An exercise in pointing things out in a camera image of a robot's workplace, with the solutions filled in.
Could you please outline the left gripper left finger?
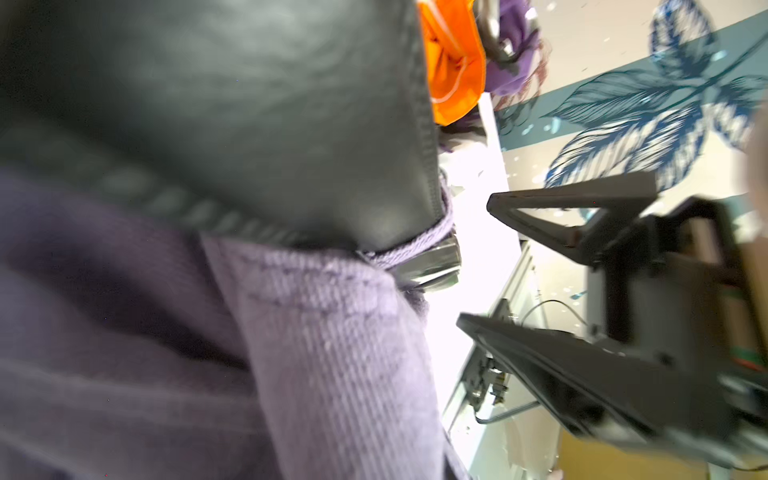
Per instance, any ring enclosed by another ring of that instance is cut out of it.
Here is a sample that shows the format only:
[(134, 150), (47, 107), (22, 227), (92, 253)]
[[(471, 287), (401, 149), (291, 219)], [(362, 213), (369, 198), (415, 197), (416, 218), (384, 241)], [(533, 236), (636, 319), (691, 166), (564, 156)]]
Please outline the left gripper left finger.
[(713, 379), (564, 332), (470, 314), (457, 326), (575, 436), (654, 450), (737, 447), (737, 414)]

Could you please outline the black leather belt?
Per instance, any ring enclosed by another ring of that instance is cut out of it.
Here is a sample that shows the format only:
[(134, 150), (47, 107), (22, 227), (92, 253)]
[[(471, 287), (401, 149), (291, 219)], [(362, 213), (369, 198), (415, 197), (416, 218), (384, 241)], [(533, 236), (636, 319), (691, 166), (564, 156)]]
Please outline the black leather belt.
[(452, 230), (412, 1), (5, 1), (1, 166), (180, 227), (394, 254)]

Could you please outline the lavender purple trousers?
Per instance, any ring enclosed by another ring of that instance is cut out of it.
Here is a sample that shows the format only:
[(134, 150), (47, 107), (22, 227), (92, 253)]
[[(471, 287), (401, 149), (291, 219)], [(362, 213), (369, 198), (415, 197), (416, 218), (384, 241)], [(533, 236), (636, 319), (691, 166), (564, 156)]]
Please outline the lavender purple trousers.
[(364, 256), (183, 232), (1, 177), (5, 479), (465, 479), (421, 294)]

